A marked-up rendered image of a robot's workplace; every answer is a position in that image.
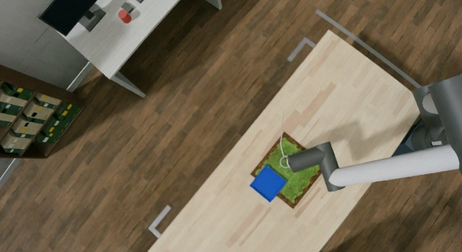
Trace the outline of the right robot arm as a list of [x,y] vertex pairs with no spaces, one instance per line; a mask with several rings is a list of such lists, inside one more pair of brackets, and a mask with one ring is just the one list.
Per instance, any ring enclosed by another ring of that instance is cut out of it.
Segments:
[[319,165],[328,192],[446,170],[459,169],[462,175],[462,74],[412,94],[425,123],[411,135],[415,152],[340,168],[331,143],[326,142],[288,155],[292,172]]

